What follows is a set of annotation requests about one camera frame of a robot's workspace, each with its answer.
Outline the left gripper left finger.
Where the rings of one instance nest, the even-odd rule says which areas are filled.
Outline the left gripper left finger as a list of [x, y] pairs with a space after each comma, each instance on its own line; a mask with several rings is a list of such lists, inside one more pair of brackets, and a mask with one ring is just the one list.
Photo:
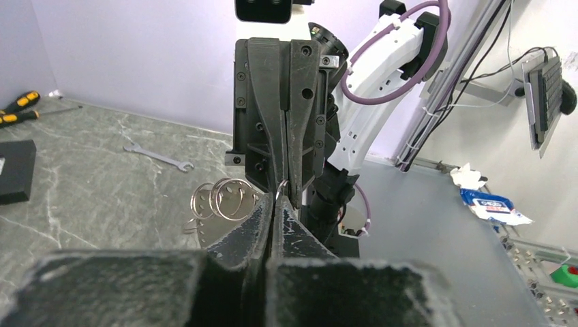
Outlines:
[[263, 326], [271, 194], [204, 250], [60, 250], [12, 294], [2, 326]]

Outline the blue white packet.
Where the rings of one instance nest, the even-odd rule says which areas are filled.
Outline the blue white packet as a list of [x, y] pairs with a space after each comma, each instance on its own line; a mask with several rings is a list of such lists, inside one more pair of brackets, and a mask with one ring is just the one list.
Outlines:
[[518, 211], [511, 200], [473, 189], [460, 189], [464, 204], [479, 218], [505, 225], [528, 225], [534, 221]]

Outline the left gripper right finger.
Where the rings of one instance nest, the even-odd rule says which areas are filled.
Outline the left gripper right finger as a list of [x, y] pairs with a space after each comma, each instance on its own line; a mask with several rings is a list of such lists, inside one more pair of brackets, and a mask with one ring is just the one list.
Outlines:
[[267, 326], [451, 326], [447, 280], [420, 262], [337, 258], [275, 202]]

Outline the silver wrench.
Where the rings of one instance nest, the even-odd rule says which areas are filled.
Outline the silver wrench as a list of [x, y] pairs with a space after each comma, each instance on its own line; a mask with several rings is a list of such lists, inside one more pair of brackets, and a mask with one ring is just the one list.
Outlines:
[[180, 171], [182, 172], [189, 172], [190, 170], [194, 169], [194, 164], [189, 162], [189, 161], [178, 161], [176, 159], [171, 159], [169, 157], [160, 155], [158, 153], [154, 153], [152, 151], [143, 149], [139, 144], [137, 143], [131, 143], [130, 145], [125, 145], [123, 146], [123, 149], [127, 152], [131, 152], [131, 153], [138, 153], [141, 155], [145, 155], [147, 157], [150, 157], [152, 159], [156, 159], [158, 161], [162, 161], [166, 164], [170, 164], [176, 168], [178, 168]]

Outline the white crumpled tissue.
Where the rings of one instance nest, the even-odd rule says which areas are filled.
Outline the white crumpled tissue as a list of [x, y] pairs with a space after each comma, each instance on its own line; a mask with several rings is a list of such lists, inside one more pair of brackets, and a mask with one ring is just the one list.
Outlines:
[[480, 189], [484, 187], [488, 178], [483, 176], [478, 170], [472, 170], [470, 163], [462, 167], [453, 168], [450, 172], [453, 184], [461, 189]]

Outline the black monitor on stand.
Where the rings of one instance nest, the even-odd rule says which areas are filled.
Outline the black monitor on stand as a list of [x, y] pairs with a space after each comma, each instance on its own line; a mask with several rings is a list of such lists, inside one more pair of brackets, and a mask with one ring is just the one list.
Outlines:
[[553, 47], [539, 48], [521, 70], [530, 144], [542, 158], [560, 119], [577, 107], [577, 94], [563, 78], [562, 60]]

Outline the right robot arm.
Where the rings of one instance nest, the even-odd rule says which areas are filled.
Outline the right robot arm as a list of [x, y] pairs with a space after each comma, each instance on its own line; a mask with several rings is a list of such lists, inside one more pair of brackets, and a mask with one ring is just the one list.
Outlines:
[[291, 204], [313, 189], [302, 220], [319, 240], [357, 237], [348, 224], [370, 146], [402, 99], [429, 80], [447, 51], [447, 1], [407, 8], [383, 1], [371, 33], [353, 50], [322, 25], [276, 29], [290, 1], [241, 1], [254, 32], [236, 42], [233, 147], [228, 166], [268, 193], [287, 186]]

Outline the green red object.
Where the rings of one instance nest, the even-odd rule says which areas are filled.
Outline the green red object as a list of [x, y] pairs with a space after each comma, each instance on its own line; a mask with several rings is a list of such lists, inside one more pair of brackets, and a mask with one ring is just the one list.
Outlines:
[[578, 275], [577, 267], [569, 266], [566, 264], [561, 265], [558, 269], [550, 274], [550, 277], [555, 283], [559, 283], [566, 287], [577, 288], [578, 287]]

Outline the dark perforated ring plate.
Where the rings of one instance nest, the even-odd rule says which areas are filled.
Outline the dark perforated ring plate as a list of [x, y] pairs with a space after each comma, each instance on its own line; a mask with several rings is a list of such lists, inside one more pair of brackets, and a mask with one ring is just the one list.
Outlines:
[[196, 242], [201, 247], [207, 247], [233, 228], [237, 227], [242, 221], [229, 221], [214, 214], [208, 219], [200, 220], [195, 218], [192, 214], [192, 216], [182, 225], [181, 231], [185, 235], [194, 236]]

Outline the aluminium rail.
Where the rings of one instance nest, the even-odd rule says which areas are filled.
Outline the aluminium rail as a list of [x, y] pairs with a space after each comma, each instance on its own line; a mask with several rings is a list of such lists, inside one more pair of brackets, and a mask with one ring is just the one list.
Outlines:
[[529, 240], [515, 226], [494, 221], [487, 224], [543, 314], [544, 325], [576, 326], [577, 288], [555, 283], [550, 274], [563, 264], [577, 267], [577, 250]]

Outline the silver keyring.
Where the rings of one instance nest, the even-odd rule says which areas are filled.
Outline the silver keyring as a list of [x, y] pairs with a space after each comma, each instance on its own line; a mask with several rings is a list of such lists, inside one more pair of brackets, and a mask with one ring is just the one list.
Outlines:
[[215, 185], [216, 213], [229, 221], [248, 218], [260, 198], [260, 194], [247, 181], [239, 178], [223, 178]]
[[213, 210], [210, 206], [210, 192], [213, 183], [203, 183], [193, 192], [189, 206], [195, 218], [204, 220], [213, 216]]
[[239, 178], [221, 178], [213, 184], [210, 206], [213, 214], [229, 221], [241, 221], [246, 214], [241, 212], [245, 181]]

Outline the black rectangular box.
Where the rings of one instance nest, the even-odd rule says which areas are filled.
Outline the black rectangular box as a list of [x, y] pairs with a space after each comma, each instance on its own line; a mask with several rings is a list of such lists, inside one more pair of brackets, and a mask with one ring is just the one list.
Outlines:
[[1, 143], [1, 205], [30, 200], [36, 152], [33, 140]]

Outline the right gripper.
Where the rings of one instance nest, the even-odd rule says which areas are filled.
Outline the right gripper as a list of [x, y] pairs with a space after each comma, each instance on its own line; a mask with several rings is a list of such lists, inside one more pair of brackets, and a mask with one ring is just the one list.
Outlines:
[[288, 182], [287, 196], [300, 208], [302, 193], [322, 175], [339, 139], [333, 90], [340, 79], [335, 38], [239, 40], [234, 60], [232, 165], [261, 191]]

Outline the yellow black screwdriver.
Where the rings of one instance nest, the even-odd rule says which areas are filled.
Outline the yellow black screwdriver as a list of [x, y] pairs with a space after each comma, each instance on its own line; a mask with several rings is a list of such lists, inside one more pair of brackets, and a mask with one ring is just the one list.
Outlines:
[[38, 120], [41, 116], [51, 115], [51, 114], [60, 114], [64, 112], [69, 112], [77, 109], [81, 109], [83, 106], [75, 106], [72, 108], [64, 108], [53, 110], [50, 112], [40, 112], [38, 110], [29, 110], [26, 112], [17, 112], [11, 114], [2, 114], [1, 115], [1, 129], [5, 127], [9, 127], [12, 125], [17, 125], [19, 123], [23, 123], [25, 121], [34, 121]]
[[41, 96], [37, 91], [28, 91], [19, 95], [13, 102], [1, 110], [1, 114], [14, 114], [36, 105]]

